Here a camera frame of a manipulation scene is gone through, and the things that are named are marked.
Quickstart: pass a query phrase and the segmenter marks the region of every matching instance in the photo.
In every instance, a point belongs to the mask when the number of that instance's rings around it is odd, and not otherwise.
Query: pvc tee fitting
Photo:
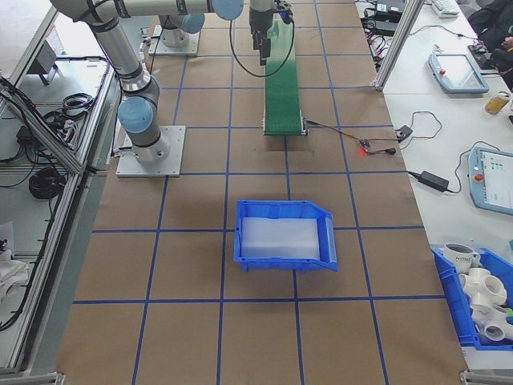
[[[470,298],[473,310],[486,313],[494,305],[500,306],[506,302],[504,284],[487,269],[470,269],[468,275],[459,275],[459,281],[463,292]]]
[[[513,325],[506,321],[507,311],[493,305],[486,313],[474,310],[472,321],[478,326],[479,333],[492,341],[513,339]]]

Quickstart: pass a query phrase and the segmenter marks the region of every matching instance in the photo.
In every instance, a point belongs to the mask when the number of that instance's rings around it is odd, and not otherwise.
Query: robotic arm
[[[260,52],[260,65],[271,55],[271,40],[267,31],[273,26],[274,14],[280,14],[285,24],[292,22],[290,4],[281,0],[250,0],[249,26],[253,37],[253,50]]]
[[[159,86],[131,49],[119,18],[159,15],[164,32],[180,29],[198,32],[204,13],[216,13],[224,20],[237,18],[244,0],[50,0],[54,7],[74,21],[86,22],[115,69],[125,100],[119,105],[119,122],[132,142],[132,151],[140,163],[164,160],[170,144],[156,122]],[[284,22],[290,5],[282,0],[250,0],[250,26],[253,48],[259,50],[261,64],[270,55],[267,30],[273,15],[281,13]]]

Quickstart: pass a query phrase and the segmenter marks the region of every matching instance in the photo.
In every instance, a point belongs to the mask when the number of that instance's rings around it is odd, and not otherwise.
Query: green conveyor belt
[[[268,31],[271,56],[265,73],[270,74],[282,63],[290,49],[292,24],[275,20]],[[304,135],[297,90],[296,50],[293,47],[287,63],[275,74],[265,78],[265,135]]]

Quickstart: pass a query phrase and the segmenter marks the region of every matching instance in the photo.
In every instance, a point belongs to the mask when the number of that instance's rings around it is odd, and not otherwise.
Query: keyboard
[[[433,0],[431,8],[439,18],[457,18],[460,12],[455,0]]]

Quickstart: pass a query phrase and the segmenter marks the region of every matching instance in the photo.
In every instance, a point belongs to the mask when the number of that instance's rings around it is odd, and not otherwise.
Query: gray mounting plate
[[[160,131],[171,145],[169,155],[158,163],[140,163],[132,151],[122,152],[116,176],[180,176],[184,154],[185,126],[161,126]],[[131,146],[127,136],[124,147]]]
[[[153,32],[153,37],[159,37],[162,27],[160,25],[155,26],[155,31]],[[162,42],[157,45],[157,38],[153,38],[151,40],[150,49],[148,54],[150,56],[197,56],[198,55],[198,46],[200,45],[200,34],[201,31],[197,34],[188,34],[188,41],[182,47],[167,47]]]

